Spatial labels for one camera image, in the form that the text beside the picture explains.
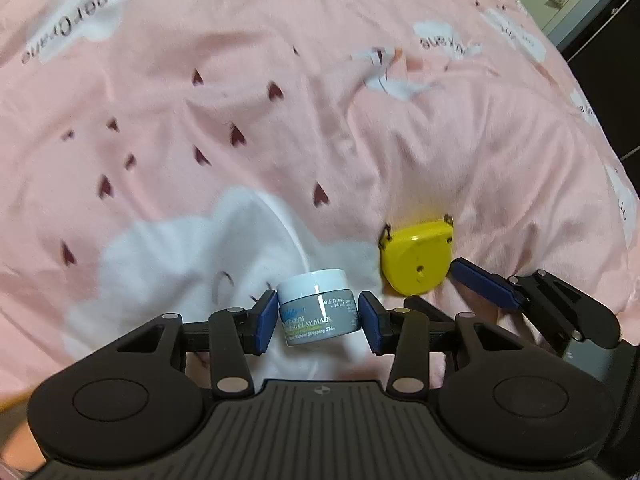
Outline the pink cloud-print duvet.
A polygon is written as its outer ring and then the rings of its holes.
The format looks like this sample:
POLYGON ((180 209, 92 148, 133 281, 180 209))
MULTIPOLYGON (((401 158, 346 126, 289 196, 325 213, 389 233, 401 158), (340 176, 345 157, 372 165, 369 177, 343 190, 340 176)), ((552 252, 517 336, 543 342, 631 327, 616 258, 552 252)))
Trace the pink cloud-print duvet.
POLYGON ((452 260, 544 270, 639 347, 639 197, 518 0, 1 0, 6 479, 617 479, 614 401, 450 278, 432 351, 267 351, 183 324, 454 219, 452 260))

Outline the small grey cream jar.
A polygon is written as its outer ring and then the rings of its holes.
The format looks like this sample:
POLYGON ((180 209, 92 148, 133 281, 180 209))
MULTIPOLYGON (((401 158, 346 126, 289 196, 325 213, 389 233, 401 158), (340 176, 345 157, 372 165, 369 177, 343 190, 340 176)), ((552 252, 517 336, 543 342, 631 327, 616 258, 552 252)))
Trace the small grey cream jar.
POLYGON ((341 269, 293 276, 278 285, 277 294, 289 346, 328 340, 360 329, 355 296, 341 269))

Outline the yellow tape measure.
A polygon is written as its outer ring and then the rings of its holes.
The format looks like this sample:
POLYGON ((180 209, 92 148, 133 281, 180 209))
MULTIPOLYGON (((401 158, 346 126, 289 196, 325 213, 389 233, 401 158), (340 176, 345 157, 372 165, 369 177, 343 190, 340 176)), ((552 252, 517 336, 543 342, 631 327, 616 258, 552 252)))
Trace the yellow tape measure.
POLYGON ((399 230, 386 224, 378 240, 386 282, 401 296, 426 294, 446 278, 453 242, 454 219, 449 214, 399 230))

